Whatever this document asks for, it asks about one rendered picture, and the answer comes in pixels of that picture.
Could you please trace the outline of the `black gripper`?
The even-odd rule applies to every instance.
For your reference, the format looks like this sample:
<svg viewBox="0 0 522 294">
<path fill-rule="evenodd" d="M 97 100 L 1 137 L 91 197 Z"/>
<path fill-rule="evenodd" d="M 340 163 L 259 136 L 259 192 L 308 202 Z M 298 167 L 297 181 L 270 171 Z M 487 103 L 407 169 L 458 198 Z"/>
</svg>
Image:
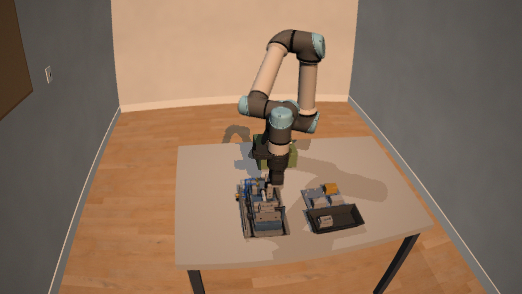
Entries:
<svg viewBox="0 0 522 294">
<path fill-rule="evenodd" d="M 292 142 L 287 145 L 274 145 L 269 142 L 266 145 L 253 143 L 252 155 L 254 159 L 267 160 L 269 174 L 265 174 L 265 185 L 267 189 L 266 198 L 272 198 L 273 187 L 280 187 L 284 183 L 284 171 L 288 167 L 289 148 Z M 269 160 L 270 159 L 270 160 Z"/>
</svg>

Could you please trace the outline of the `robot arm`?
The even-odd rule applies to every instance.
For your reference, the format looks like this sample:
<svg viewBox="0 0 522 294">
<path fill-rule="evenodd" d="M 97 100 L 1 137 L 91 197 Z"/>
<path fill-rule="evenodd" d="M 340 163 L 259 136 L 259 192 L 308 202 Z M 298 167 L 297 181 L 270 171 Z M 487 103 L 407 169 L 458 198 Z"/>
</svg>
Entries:
<svg viewBox="0 0 522 294">
<path fill-rule="evenodd" d="M 269 41 L 251 91 L 238 103 L 241 115 L 266 120 L 262 145 L 268 147 L 268 138 L 274 145 L 286 145 L 290 143 L 292 130 L 315 132 L 320 115 L 314 106 L 317 69 L 318 63 L 325 58 L 324 44 L 321 34 L 293 29 L 281 31 Z M 296 54 L 300 61 L 297 102 L 291 99 L 269 100 L 282 60 L 288 53 Z"/>
</svg>

